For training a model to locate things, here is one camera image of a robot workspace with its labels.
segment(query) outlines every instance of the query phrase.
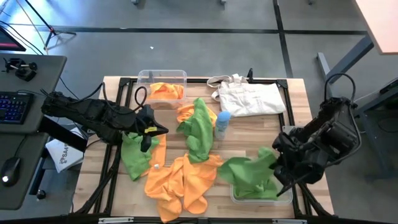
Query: orange towel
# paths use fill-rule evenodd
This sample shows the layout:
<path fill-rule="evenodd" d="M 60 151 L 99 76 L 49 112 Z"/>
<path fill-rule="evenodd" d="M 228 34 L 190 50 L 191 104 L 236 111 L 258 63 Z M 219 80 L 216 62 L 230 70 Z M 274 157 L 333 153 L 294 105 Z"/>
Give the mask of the orange towel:
<path fill-rule="evenodd" d="M 217 115 L 212 112 L 209 107 L 207 107 L 207 111 L 209 112 L 211 123 L 213 124 L 213 128 L 216 126 L 216 120 L 217 120 Z M 188 105 L 188 106 L 182 106 L 179 109 L 177 109 L 177 121 L 181 123 L 182 121 L 187 120 L 193 115 L 194 112 L 194 107 L 193 105 Z"/>
<path fill-rule="evenodd" d="M 151 167 L 145 184 L 148 197 L 157 199 L 157 211 L 163 222 L 180 216 L 180 197 L 184 196 L 184 208 L 194 214 L 206 211 L 207 201 L 203 194 L 213 185 L 217 167 L 223 161 L 220 156 L 209 155 L 209 159 L 198 164 L 189 162 L 188 154 L 174 160 L 171 167 Z"/>
<path fill-rule="evenodd" d="M 148 100 L 180 100 L 183 98 L 184 87 L 168 83 L 150 85 Z"/>
<path fill-rule="evenodd" d="M 154 167 L 156 164 L 159 165 L 159 167 L 163 167 L 166 160 L 166 134 L 161 134 L 156 137 L 159 140 L 159 144 L 152 150 L 152 159 L 148 163 L 151 167 Z M 143 172 L 141 177 L 147 175 L 149 170 L 150 169 L 147 169 Z"/>

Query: green towel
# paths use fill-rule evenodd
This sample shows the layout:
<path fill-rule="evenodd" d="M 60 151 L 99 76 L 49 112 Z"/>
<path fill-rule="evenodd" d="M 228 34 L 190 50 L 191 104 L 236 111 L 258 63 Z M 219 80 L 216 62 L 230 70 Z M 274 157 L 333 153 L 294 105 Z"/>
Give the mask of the green towel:
<path fill-rule="evenodd" d="M 152 143 L 149 150 L 147 152 L 141 152 L 142 136 L 138 136 L 137 133 L 129 133 L 127 136 L 123 133 L 122 139 L 122 161 L 126 167 L 127 173 L 130 175 L 130 178 L 133 181 L 138 180 L 141 174 L 150 168 L 148 163 L 152 158 L 152 154 L 150 152 L 159 144 L 159 140 L 152 137 Z"/>
<path fill-rule="evenodd" d="M 189 161 L 194 163 L 209 159 L 209 151 L 213 147 L 213 125 L 203 99 L 193 102 L 193 115 L 181 122 L 177 132 L 183 132 L 187 137 L 185 143 L 189 148 Z"/>
<path fill-rule="evenodd" d="M 276 200 L 278 189 L 270 179 L 274 171 L 269 168 L 275 161 L 272 149 L 261 147 L 255 160 L 245 157 L 228 159 L 218 168 L 218 175 L 234 186 L 236 198 Z"/>

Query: keyboard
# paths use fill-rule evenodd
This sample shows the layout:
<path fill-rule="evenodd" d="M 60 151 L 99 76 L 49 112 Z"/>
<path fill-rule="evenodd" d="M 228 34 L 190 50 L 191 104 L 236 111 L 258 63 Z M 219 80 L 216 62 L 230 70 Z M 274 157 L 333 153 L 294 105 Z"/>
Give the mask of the keyboard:
<path fill-rule="evenodd" d="M 0 91 L 0 124 L 24 124 L 32 100 L 31 93 Z"/>

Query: gray floor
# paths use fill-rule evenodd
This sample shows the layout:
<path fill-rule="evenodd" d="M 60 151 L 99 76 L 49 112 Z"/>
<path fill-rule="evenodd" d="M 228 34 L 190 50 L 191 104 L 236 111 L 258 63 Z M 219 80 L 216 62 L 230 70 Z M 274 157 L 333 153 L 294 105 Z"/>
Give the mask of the gray floor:
<path fill-rule="evenodd" d="M 147 0 L 139 7 L 130 0 L 32 2 L 48 22 L 59 26 L 277 28 L 271 0 L 229 0 L 225 7 L 216 0 Z M 306 2 L 279 1 L 285 29 L 365 30 L 351 1 L 317 0 L 314 6 Z M 10 2 L 5 11 L 12 17 L 2 14 L 0 19 L 29 23 L 15 3 Z M 34 22 L 41 24 L 37 18 Z M 17 26 L 17 29 L 35 45 L 42 45 L 31 27 Z M 105 75 L 137 75 L 143 69 L 183 69 L 190 76 L 213 76 L 244 75 L 252 67 L 256 77 L 286 77 L 277 34 L 78 33 L 69 38 L 62 34 L 66 42 L 61 44 L 58 40 L 50 54 L 68 57 L 62 77 L 78 96 L 94 89 Z M 293 76 L 304 78 L 313 115 L 322 101 L 318 93 L 323 90 L 316 53 L 324 52 L 333 66 L 360 38 L 360 35 L 286 35 Z M 380 56 L 373 49 L 348 72 L 357 84 L 356 98 L 395 78 L 397 69 L 397 56 Z M 62 85 L 58 84 L 57 89 L 66 92 Z M 351 86 L 344 78 L 335 83 L 335 90 L 341 95 L 351 94 Z M 61 119 L 60 123 L 69 121 Z M 379 169 L 366 135 L 363 139 L 364 144 L 355 156 L 326 172 L 335 213 L 345 218 L 396 222 L 398 181 L 364 180 L 364 175 L 375 174 Z M 391 152 L 391 159 L 397 158 L 396 152 Z M 20 210 L 0 211 L 1 219 L 67 213 L 77 176 L 73 172 L 47 173 L 41 188 L 49 193 L 48 198 L 36 202 L 34 196 L 27 196 Z"/>

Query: computer mouse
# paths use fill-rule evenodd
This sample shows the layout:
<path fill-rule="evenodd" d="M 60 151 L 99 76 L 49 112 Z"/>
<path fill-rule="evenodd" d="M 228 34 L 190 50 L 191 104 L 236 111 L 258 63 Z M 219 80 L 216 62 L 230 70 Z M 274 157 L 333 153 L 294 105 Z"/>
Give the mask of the computer mouse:
<path fill-rule="evenodd" d="M 21 168 L 21 159 L 12 157 L 4 162 L 1 168 L 1 183 L 5 187 L 11 187 L 17 183 L 19 178 L 19 169 Z"/>

